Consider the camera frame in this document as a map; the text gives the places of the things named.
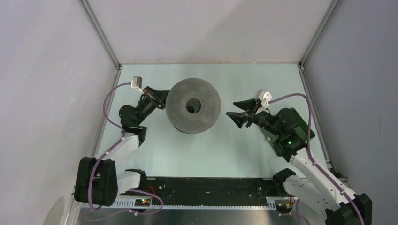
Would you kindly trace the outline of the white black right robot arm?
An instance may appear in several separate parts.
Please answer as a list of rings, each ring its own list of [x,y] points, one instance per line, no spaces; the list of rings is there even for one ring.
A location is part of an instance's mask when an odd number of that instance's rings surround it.
[[[327,225],[370,225],[372,201],[341,182],[315,157],[310,141],[315,134],[294,108],[283,108],[276,115],[260,112],[262,102],[254,98],[235,102],[242,112],[227,112],[239,127],[257,125],[277,156],[298,169],[302,180],[291,169],[273,176],[273,190],[279,196],[297,197],[325,220]]]

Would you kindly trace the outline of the dark grey spool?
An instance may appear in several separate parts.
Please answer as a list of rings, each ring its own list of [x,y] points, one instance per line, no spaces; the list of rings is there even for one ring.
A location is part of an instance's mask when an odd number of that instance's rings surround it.
[[[179,131],[181,133],[184,133],[184,134],[199,134],[199,133],[205,132],[205,131],[210,129],[210,127],[207,127],[207,126],[200,128],[200,127],[195,127],[195,126],[193,126],[193,127],[181,127],[181,126],[178,126],[178,125],[173,125],[173,127],[177,131]]]
[[[171,88],[165,109],[172,125],[211,128],[219,118],[221,99],[209,82],[188,78]]]

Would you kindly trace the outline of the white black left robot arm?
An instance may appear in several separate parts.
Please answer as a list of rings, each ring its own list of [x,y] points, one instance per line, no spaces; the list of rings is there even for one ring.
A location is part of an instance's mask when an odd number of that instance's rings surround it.
[[[80,160],[74,189],[77,202],[88,203],[93,210],[111,206],[117,196],[130,189],[137,195],[148,191],[142,170],[126,169],[122,162],[145,141],[147,128],[141,123],[156,109],[166,106],[168,91],[146,86],[136,106],[123,105],[119,109],[120,138],[106,151],[95,157]]]

